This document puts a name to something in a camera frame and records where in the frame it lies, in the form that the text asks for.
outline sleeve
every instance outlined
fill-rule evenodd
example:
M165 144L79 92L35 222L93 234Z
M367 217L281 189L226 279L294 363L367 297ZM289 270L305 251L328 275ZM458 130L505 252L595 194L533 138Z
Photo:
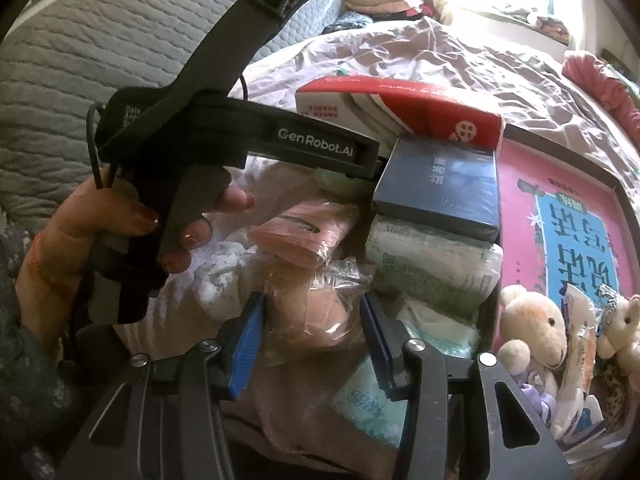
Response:
M0 433L16 451L61 430L81 406L78 393L20 323L14 278L29 244L23 229L0 229Z

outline hand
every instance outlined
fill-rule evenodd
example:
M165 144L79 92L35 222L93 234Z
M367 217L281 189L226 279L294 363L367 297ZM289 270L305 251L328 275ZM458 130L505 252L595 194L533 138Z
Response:
M229 186L212 208L237 212L253 204L252 195ZM92 178L85 180L37 235L20 268L15 286L22 324L52 351L66 326L95 235L142 236L157 227L155 211L114 189L96 189ZM180 236L182 248L162 258L164 269L174 274L186 270L189 251L208 243L211 235L204 218L187 225Z

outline metal screw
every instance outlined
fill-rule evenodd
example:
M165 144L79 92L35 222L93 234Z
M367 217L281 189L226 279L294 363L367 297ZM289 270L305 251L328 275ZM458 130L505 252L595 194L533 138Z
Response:
M198 345L203 352L215 352L218 349L218 342L215 339L205 339Z
M146 354L135 354L131 358L131 366L134 368L140 368L149 362L149 357Z
M498 362L495 355L489 354L489 352L481 353L478 359L484 366L494 366Z
M413 338L409 339L406 343L406 347L409 350L413 350L414 352L422 352L425 348L427 348L427 343L425 343L422 339Z

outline plush toy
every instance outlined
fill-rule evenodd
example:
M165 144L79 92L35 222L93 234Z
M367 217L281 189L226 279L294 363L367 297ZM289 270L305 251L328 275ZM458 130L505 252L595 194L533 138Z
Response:
M616 295L603 314L602 333L597 349L601 359L614 355L620 369L629 376L629 384L640 392L640 296L629 300Z
M558 383L551 370L566 356L566 334L562 313L548 297L527 292L522 285L506 286L500 293L500 336L498 360L512 376L536 372L542 391L553 398Z

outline pink board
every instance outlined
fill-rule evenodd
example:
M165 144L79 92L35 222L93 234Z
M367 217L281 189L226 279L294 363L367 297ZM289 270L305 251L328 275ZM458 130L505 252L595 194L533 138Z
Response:
M565 282L592 299L602 283L624 296L635 292L625 219L612 190L507 139L498 154L498 178L502 286L521 283L558 306Z

